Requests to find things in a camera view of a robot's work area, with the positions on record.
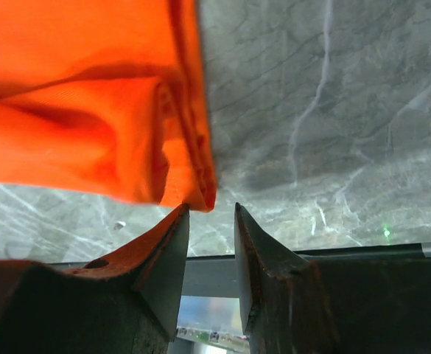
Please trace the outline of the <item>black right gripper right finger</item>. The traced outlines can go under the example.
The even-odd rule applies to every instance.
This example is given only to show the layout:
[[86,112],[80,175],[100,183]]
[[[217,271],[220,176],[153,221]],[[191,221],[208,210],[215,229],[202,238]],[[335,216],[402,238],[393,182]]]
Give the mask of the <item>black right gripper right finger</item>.
[[299,254],[240,204],[234,244],[252,353],[431,353],[431,247]]

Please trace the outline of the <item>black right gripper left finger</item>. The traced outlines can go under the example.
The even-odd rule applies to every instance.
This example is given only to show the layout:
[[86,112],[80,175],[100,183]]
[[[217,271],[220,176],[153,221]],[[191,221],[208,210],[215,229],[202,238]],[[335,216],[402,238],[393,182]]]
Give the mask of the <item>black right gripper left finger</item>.
[[165,353],[189,243],[181,205],[82,268],[0,260],[0,353]]

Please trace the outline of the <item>orange t shirt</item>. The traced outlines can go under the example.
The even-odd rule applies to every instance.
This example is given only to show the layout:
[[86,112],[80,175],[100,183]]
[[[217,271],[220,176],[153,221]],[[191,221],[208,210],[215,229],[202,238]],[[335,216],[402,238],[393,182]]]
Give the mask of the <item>orange t shirt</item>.
[[0,1],[0,183],[209,212],[195,1]]

